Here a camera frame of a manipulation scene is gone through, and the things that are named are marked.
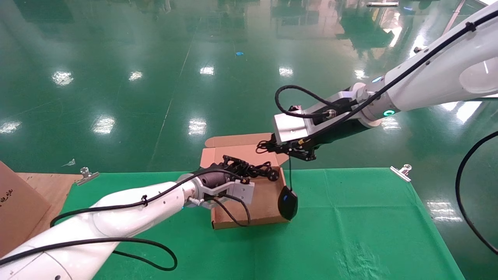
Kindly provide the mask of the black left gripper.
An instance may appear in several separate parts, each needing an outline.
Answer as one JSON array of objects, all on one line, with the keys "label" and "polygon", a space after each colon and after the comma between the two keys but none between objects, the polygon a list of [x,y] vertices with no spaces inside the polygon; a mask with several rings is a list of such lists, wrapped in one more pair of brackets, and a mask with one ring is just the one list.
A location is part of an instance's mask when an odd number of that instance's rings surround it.
[{"label": "black left gripper", "polygon": [[214,189],[229,182],[249,184],[251,180],[248,176],[250,164],[239,158],[223,155],[222,168],[200,168],[197,170],[197,189]]}]

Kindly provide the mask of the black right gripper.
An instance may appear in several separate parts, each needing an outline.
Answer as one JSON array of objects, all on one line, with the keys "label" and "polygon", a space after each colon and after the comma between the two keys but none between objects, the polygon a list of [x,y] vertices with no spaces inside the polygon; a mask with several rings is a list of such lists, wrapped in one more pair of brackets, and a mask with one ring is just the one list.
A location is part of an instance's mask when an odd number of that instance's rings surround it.
[{"label": "black right gripper", "polygon": [[371,122],[365,122],[363,119],[348,119],[332,129],[326,129],[324,133],[309,140],[301,140],[303,137],[300,137],[289,141],[281,141],[281,143],[277,142],[277,134],[274,133],[272,142],[267,144],[267,151],[275,152],[276,154],[288,154],[289,157],[297,158],[301,161],[314,161],[316,159],[315,151],[319,147],[370,128]]}]

